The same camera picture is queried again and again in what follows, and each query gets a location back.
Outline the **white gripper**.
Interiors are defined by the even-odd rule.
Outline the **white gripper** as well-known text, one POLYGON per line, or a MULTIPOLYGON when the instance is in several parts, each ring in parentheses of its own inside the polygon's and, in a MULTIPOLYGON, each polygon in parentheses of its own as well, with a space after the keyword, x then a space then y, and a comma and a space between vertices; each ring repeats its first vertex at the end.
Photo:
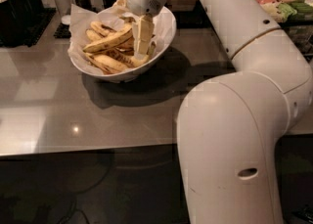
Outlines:
POLYGON ((129 11, 136 16, 142 16, 132 23, 134 52, 140 59, 147 54, 153 37, 153 17, 159 14, 165 2, 166 0, 126 0, 129 11))

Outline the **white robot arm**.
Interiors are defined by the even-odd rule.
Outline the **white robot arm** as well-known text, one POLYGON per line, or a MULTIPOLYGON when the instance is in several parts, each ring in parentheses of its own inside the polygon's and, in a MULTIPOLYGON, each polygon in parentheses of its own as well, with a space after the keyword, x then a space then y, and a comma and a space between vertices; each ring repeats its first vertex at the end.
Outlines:
MULTIPOLYGON (((177 117, 191 224, 283 224, 277 141, 312 103, 312 68, 255 0, 200 0, 235 68, 194 87, 177 117)), ((127 0, 156 15, 165 0, 127 0)))

